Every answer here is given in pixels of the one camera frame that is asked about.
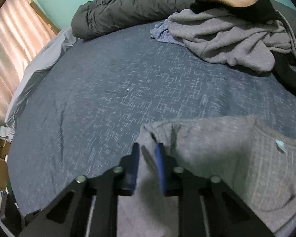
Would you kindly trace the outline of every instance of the clothing pile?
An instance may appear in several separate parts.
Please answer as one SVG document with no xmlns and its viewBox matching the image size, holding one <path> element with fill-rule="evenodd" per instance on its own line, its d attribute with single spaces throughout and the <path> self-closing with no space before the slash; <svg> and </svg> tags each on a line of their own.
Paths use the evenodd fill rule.
<svg viewBox="0 0 296 237">
<path fill-rule="evenodd" d="M 210 63 L 272 72 L 296 96 L 296 39 L 270 0 L 195 0 L 155 25 L 151 37 L 186 46 Z"/>
<path fill-rule="evenodd" d="M 142 125 L 137 188 L 119 197 L 118 236 L 178 236 L 178 201 L 162 196 L 156 143 L 194 175 L 221 177 L 277 237 L 296 227 L 296 139 L 257 116 L 170 119 Z"/>
</svg>

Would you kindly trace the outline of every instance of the black cloth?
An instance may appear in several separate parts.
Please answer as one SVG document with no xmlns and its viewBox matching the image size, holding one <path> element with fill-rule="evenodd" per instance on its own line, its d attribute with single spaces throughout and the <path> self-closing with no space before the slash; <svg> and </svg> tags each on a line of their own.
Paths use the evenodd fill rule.
<svg viewBox="0 0 296 237">
<path fill-rule="evenodd" d="M 289 66 L 289 61 L 285 54 L 271 51 L 275 58 L 274 68 L 272 73 L 281 83 L 281 85 L 296 96 L 296 72 Z"/>
<path fill-rule="evenodd" d="M 195 0 L 195 2 L 190 5 L 190 9 L 194 13 L 201 13 L 203 11 L 220 7 L 226 8 L 230 13 L 242 20 L 253 23 L 266 23 L 269 20 L 278 19 L 278 15 L 270 0 L 258 0 L 247 7 L 233 7 L 224 2 L 214 0 Z"/>
<path fill-rule="evenodd" d="M 190 5 L 190 9 L 194 13 L 201 13 L 221 7 L 226 8 L 236 17 L 253 23 L 266 23 L 267 21 L 278 19 L 278 15 L 270 0 L 258 0 L 253 5 L 247 7 L 233 7 L 214 0 L 195 0 Z M 273 75 L 287 91 L 296 96 L 296 72 L 290 68 L 288 59 L 284 54 L 271 52 L 275 58 L 274 68 L 272 69 Z"/>
</svg>

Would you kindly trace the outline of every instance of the bed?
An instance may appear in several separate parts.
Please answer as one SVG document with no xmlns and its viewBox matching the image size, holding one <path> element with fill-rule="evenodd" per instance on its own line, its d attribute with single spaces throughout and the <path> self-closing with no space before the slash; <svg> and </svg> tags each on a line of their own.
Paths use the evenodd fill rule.
<svg viewBox="0 0 296 237">
<path fill-rule="evenodd" d="M 34 85 L 8 160 L 23 215 L 45 207 L 77 175 L 118 164 L 146 122 L 253 114 L 296 138 L 296 97 L 272 74 L 211 64 L 158 42 L 149 32 L 157 22 L 75 39 Z"/>
</svg>

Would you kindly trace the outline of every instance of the gray cloth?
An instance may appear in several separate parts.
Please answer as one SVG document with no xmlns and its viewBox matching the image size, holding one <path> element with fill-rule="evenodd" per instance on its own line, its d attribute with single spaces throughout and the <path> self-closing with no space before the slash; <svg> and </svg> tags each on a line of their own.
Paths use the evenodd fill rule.
<svg viewBox="0 0 296 237">
<path fill-rule="evenodd" d="M 241 65 L 256 72 L 271 71 L 275 64 L 270 50 L 290 53 L 291 43 L 283 23 L 257 24 L 239 19 L 226 9 L 194 13 L 185 9 L 168 17 L 175 39 L 210 63 Z"/>
<path fill-rule="evenodd" d="M 296 228 L 296 214 L 276 233 L 277 237 L 289 236 Z"/>
<path fill-rule="evenodd" d="M 165 20 L 174 12 L 190 8 L 195 0 L 94 0 L 79 7 L 73 16 L 73 35 L 92 39 L 115 30 Z M 270 0 L 289 21 L 296 36 L 296 11 Z"/>
<path fill-rule="evenodd" d="M 8 159 L 23 215 L 45 207 L 77 175 L 117 165 L 148 122 L 254 114 L 296 138 L 296 97 L 273 75 L 211 64 L 152 40 L 154 25 L 77 42 L 29 97 Z"/>
<path fill-rule="evenodd" d="M 154 29 L 150 30 L 150 37 L 158 40 L 159 42 L 175 43 L 185 47 L 182 39 L 174 39 L 168 28 L 168 20 L 158 22 Z"/>
<path fill-rule="evenodd" d="M 295 38 L 295 34 L 293 32 L 293 29 L 292 27 L 290 26 L 289 22 L 286 20 L 286 18 L 283 16 L 283 14 L 281 14 L 280 11 L 277 11 L 281 21 L 284 23 L 285 25 L 285 28 L 287 30 L 287 33 L 290 37 L 290 42 L 291 42 L 291 45 L 292 45 L 292 53 L 293 55 L 295 56 L 296 58 L 296 38 Z"/>
<path fill-rule="evenodd" d="M 296 139 L 264 126 L 256 116 L 174 119 L 144 124 L 137 189 L 119 198 L 118 236 L 177 236 L 177 200 L 158 186 L 155 142 L 193 174 L 218 175 L 277 232 L 296 213 Z M 285 144 L 280 150 L 275 140 Z"/>
</svg>

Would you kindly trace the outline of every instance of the blue tag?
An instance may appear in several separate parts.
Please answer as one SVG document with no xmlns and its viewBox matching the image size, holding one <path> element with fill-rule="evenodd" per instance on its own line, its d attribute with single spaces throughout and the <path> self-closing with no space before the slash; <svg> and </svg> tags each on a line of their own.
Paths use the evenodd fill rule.
<svg viewBox="0 0 296 237">
<path fill-rule="evenodd" d="M 285 144 L 280 139 L 275 139 L 277 147 L 279 147 L 284 153 L 287 154 L 287 151 L 285 149 Z"/>
</svg>

